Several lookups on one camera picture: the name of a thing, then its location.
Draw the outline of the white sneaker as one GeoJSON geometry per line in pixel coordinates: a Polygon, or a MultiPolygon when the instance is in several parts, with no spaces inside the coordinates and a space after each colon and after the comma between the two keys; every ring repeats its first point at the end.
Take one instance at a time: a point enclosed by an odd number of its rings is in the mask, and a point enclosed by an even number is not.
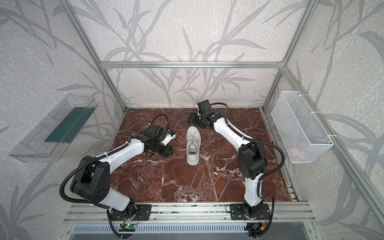
{"type": "Polygon", "coordinates": [[[200,148],[201,148],[201,134],[199,130],[191,126],[187,130],[187,163],[190,166],[196,166],[200,159],[200,148]]]}

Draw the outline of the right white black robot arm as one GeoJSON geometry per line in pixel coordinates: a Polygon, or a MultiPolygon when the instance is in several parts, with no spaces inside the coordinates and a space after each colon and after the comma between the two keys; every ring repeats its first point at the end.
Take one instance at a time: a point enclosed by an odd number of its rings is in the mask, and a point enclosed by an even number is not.
{"type": "Polygon", "coordinates": [[[278,146],[253,139],[237,129],[227,118],[228,109],[225,103],[210,103],[209,100],[204,100],[198,103],[198,112],[191,113],[187,122],[201,129],[213,129],[238,151],[238,168],[245,178],[245,218],[253,220],[263,215],[271,221],[275,207],[274,194],[263,196],[262,183],[266,177],[275,174],[284,166],[286,156],[278,146]],[[281,156],[278,167],[270,172],[266,172],[266,146],[274,148],[281,156]]]}

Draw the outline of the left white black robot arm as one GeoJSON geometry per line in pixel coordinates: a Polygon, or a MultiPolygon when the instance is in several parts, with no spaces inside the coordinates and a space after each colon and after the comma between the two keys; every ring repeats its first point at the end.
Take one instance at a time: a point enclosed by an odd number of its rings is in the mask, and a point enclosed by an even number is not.
{"type": "Polygon", "coordinates": [[[111,188],[111,174],[141,154],[150,152],[165,158],[173,154],[174,150],[169,143],[176,134],[170,129],[167,115],[162,116],[166,119],[166,128],[151,121],[141,134],[133,135],[120,147],[97,157],[82,158],[79,166],[61,183],[61,198],[70,203],[93,204],[108,212],[118,212],[127,219],[133,218],[138,211],[135,200],[111,188]]]}

